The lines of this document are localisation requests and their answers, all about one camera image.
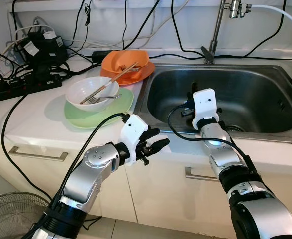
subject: sink basin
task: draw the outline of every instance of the sink basin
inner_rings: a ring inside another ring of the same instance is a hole
[[[151,127],[171,132],[169,111],[187,99],[187,92],[215,90],[220,120],[232,137],[292,142],[292,79],[279,66],[156,65],[143,83],[134,113]],[[193,116],[171,116],[181,133],[195,133]]]

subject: white bowl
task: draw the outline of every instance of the white bowl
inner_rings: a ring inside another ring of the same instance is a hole
[[[81,105],[80,102],[110,80],[111,78],[104,76],[95,76],[80,80],[68,88],[66,92],[66,99],[69,103],[74,105],[76,108],[79,108],[80,110],[100,112],[104,110],[109,104],[111,104],[114,99],[104,99],[103,101],[94,104],[88,104],[86,102]],[[118,82],[115,81],[101,92],[96,94],[94,97],[98,98],[100,96],[113,96],[116,95],[118,91],[119,85]]]

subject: orange bowl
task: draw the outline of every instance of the orange bowl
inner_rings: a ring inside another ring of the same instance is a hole
[[[102,69],[115,73],[116,75],[122,72],[126,67],[133,63],[137,63],[135,71],[127,72],[122,77],[131,78],[140,76],[140,69],[146,66],[149,62],[149,56],[146,51],[129,50],[129,51],[112,51],[102,61]]]

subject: tiled floor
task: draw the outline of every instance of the tiled floor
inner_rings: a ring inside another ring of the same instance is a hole
[[[102,218],[89,231],[82,229],[78,239],[213,239],[194,233],[146,226],[110,218]]]

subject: cabinet door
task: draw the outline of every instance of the cabinet door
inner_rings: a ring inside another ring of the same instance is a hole
[[[29,154],[59,157],[62,152],[68,153],[63,162],[40,158],[11,156],[13,161],[35,185],[53,196],[57,192],[68,168],[78,152],[75,150],[53,149],[30,145],[17,146],[19,147],[18,152]],[[7,151],[12,147],[13,144],[6,144]],[[1,145],[0,175],[19,191],[32,192],[46,198],[45,195],[42,195],[29,185],[18,170],[16,170],[8,161],[3,153]],[[124,167],[120,167],[103,182],[101,192],[95,200],[89,214],[136,222],[135,211]]]
[[[185,178],[185,167],[195,175],[214,176],[208,158],[193,155],[160,153],[146,167],[141,163],[126,167],[139,223],[236,238],[221,184]],[[266,167],[260,173],[292,211],[292,175],[267,172]]]

